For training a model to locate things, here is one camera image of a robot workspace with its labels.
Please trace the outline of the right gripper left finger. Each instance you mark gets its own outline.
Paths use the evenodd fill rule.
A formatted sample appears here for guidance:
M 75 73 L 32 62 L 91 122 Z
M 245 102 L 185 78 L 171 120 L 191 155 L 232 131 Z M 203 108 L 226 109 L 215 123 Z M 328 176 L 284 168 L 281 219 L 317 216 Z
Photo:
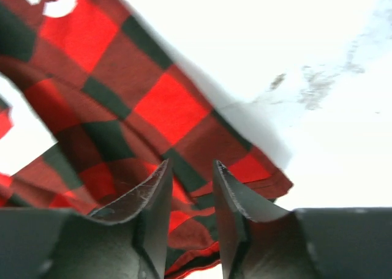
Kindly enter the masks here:
M 82 215 L 69 209 L 1 211 L 2 278 L 163 278 L 172 164 Z

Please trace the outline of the red black plaid shirt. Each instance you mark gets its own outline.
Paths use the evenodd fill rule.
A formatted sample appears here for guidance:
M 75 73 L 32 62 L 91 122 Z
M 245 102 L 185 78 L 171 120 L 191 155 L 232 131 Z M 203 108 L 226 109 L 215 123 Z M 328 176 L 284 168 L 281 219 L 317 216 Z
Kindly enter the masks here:
M 286 175 L 238 133 L 120 0 L 1 0 L 1 72 L 56 144 L 10 176 L 3 207 L 88 214 L 173 162 L 165 278 L 219 261 L 213 161 L 274 201 Z

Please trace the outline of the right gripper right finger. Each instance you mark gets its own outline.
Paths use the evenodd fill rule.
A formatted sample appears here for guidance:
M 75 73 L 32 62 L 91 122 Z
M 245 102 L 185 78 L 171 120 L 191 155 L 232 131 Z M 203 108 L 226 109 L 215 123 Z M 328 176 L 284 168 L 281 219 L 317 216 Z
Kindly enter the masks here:
M 389 207 L 286 210 L 213 163 L 224 278 L 391 277 Z

